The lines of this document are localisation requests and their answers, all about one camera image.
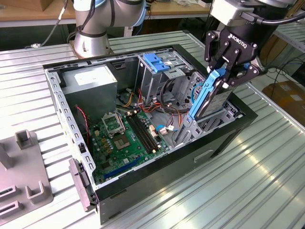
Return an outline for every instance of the green motherboard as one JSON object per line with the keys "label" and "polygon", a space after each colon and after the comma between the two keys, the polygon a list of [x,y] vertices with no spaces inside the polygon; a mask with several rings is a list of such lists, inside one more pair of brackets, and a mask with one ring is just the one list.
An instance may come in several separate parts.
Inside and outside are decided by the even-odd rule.
{"label": "green motherboard", "polygon": [[[143,129],[151,134],[149,126],[152,125],[144,112],[137,114],[138,119],[143,125]],[[96,184],[101,184],[111,177],[115,177],[134,166],[138,166],[157,155],[160,155],[169,150],[169,147],[162,136],[152,137],[157,150],[147,152],[143,146],[141,139],[142,135],[134,131],[128,122],[126,116],[121,116],[121,125],[124,126],[124,133],[118,133],[109,137],[108,131],[121,126],[116,122],[115,118],[109,119],[107,128],[104,122],[99,122],[96,125],[89,127],[92,133],[93,152],[92,157],[96,165],[93,176]]]}

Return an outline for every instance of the blue plastic latch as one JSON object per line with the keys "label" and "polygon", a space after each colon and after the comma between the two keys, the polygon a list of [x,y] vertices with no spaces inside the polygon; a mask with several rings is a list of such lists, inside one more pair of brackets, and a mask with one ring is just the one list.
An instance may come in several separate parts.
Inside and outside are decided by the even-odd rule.
{"label": "blue plastic latch", "polygon": [[195,117],[202,107],[202,105],[206,102],[206,98],[209,95],[209,93],[212,93],[214,90],[214,84],[217,81],[218,78],[221,78],[225,74],[225,69],[220,68],[217,70],[213,70],[208,78],[205,80],[202,90],[200,91],[197,99],[195,100],[194,104],[192,105],[188,118],[195,120]]}
{"label": "blue plastic latch", "polygon": [[157,55],[154,53],[144,54],[143,58],[156,73],[164,72],[170,69],[170,67],[165,65],[161,61],[161,58],[157,57]]}
{"label": "blue plastic latch", "polygon": [[245,64],[244,64],[244,68],[245,68],[245,69],[248,69],[249,66],[250,66],[250,63],[245,63]]}

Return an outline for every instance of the pci slot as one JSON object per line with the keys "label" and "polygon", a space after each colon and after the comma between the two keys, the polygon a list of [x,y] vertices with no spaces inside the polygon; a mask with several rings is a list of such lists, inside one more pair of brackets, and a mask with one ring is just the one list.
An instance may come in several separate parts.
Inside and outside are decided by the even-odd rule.
{"label": "pci slot", "polygon": [[121,173],[121,172],[123,172],[123,171],[125,171],[125,170],[127,170],[127,169],[129,169],[129,168],[131,168],[131,167],[134,167],[134,166],[137,164],[138,160],[140,160],[140,159],[141,159],[141,157],[135,159],[134,161],[132,161],[132,162],[130,162],[130,163],[128,163],[128,164],[126,164],[126,165],[120,167],[120,168],[117,168],[117,169],[114,170],[114,171],[111,171],[111,172],[109,172],[109,173],[106,173],[106,174],[104,175],[104,178],[107,179],[107,178],[113,177],[113,176],[115,176],[115,175],[117,175],[117,174],[119,174],[119,173]]}
{"label": "pci slot", "polygon": [[153,140],[153,137],[150,136],[150,134],[143,127],[138,116],[129,116],[126,119],[148,153],[152,153],[153,150],[158,150],[158,146]]}

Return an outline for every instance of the cardboard box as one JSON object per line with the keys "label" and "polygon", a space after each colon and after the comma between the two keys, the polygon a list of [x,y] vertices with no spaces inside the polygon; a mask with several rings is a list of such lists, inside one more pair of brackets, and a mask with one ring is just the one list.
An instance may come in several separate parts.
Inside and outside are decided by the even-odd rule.
{"label": "cardboard box", "polygon": [[[273,83],[265,87],[262,92],[271,97]],[[292,81],[276,83],[272,100],[296,121],[305,126],[305,92]]]}
{"label": "cardboard box", "polygon": [[53,0],[0,0],[0,4],[29,10],[44,11]]}

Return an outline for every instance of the ram slot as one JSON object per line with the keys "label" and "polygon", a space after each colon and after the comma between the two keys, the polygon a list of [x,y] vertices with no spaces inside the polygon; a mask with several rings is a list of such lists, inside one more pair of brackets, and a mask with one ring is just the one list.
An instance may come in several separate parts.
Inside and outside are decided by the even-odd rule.
{"label": "ram slot", "polygon": [[153,137],[149,135],[137,116],[128,117],[127,121],[148,153],[152,153],[153,150],[158,149]]}

